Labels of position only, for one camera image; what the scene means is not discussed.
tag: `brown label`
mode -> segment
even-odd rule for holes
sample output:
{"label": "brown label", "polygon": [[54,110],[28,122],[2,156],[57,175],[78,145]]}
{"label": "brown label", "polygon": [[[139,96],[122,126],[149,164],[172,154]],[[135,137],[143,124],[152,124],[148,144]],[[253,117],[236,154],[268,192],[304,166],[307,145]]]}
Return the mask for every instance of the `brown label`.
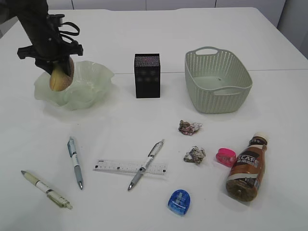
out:
{"label": "brown label", "polygon": [[264,173],[264,151],[262,146],[248,147],[234,163],[228,180],[241,180],[250,187],[259,188]]}

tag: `white wall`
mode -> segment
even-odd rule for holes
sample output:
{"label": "white wall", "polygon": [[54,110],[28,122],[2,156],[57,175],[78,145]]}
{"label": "white wall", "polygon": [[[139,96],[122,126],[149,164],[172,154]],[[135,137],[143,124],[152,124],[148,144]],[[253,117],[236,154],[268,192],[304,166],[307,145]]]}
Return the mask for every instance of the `white wall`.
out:
{"label": "white wall", "polygon": [[278,29],[300,51],[301,49],[307,49],[308,0],[288,0],[284,7]]}
{"label": "white wall", "polygon": [[285,0],[217,0],[216,7],[255,7],[277,26],[284,4]]}
{"label": "white wall", "polygon": [[47,0],[49,10],[72,10],[71,0]]}
{"label": "white wall", "polygon": [[17,17],[11,18],[10,20],[0,25],[0,38],[4,35],[11,27],[17,22]]}
{"label": "white wall", "polygon": [[146,10],[215,7],[215,1],[216,0],[146,0]]}
{"label": "white wall", "polygon": [[107,9],[111,11],[142,11],[145,0],[73,0],[75,9]]}

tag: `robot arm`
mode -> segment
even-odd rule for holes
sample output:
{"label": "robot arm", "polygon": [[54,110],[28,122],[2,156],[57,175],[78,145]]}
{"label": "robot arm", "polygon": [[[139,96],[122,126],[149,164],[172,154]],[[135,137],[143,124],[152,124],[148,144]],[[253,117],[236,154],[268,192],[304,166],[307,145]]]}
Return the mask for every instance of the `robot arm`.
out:
{"label": "robot arm", "polygon": [[[49,74],[57,63],[66,75],[72,76],[70,55],[83,55],[83,48],[68,35],[79,35],[79,28],[71,22],[62,23],[64,14],[48,14],[46,0],[0,0],[0,23],[14,16],[18,17],[32,43],[32,46],[18,49],[19,58],[35,58],[35,65]],[[72,26],[77,31],[61,31],[62,25]]]}

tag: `basket handle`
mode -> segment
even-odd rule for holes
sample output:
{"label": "basket handle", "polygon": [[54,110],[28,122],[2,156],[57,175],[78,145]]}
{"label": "basket handle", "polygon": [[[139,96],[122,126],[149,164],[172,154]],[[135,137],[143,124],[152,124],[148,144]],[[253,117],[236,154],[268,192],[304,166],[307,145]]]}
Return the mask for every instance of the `basket handle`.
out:
{"label": "basket handle", "polygon": [[[221,90],[228,90],[228,89],[236,90],[237,92],[230,93],[230,94],[219,94],[218,93]],[[240,87],[222,87],[222,88],[219,88],[219,89],[211,90],[211,92],[214,95],[217,95],[217,96],[220,96],[220,95],[238,95],[238,94],[241,94],[244,90],[246,90],[246,89],[243,89],[243,88],[240,88]]]}
{"label": "basket handle", "polygon": [[202,55],[202,54],[197,54],[197,51],[206,50],[206,49],[216,50],[217,53],[221,51],[221,49],[218,49],[216,47],[200,47],[200,48],[198,48],[198,49],[196,49],[192,52],[194,52],[196,55]]}

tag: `blue pencil sharpener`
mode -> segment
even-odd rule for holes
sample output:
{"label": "blue pencil sharpener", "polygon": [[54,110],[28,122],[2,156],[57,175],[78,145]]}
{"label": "blue pencil sharpener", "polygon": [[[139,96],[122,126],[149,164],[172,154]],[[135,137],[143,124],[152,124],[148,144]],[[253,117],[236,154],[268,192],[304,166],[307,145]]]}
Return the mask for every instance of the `blue pencil sharpener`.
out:
{"label": "blue pencil sharpener", "polygon": [[186,214],[191,198],[183,189],[176,190],[170,197],[168,208],[176,214],[183,216]]}

